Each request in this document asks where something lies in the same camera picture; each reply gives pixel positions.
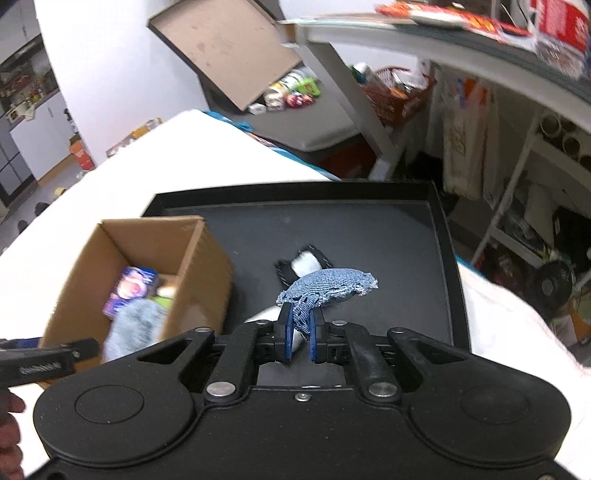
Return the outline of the person's left hand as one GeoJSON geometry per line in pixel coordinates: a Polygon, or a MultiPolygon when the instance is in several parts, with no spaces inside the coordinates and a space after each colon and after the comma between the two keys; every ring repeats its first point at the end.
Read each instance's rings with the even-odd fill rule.
{"type": "Polygon", "coordinates": [[[1,390],[1,433],[0,433],[0,469],[2,479],[23,480],[22,450],[19,447],[21,433],[14,415],[26,409],[24,401],[10,392],[1,390]]]}

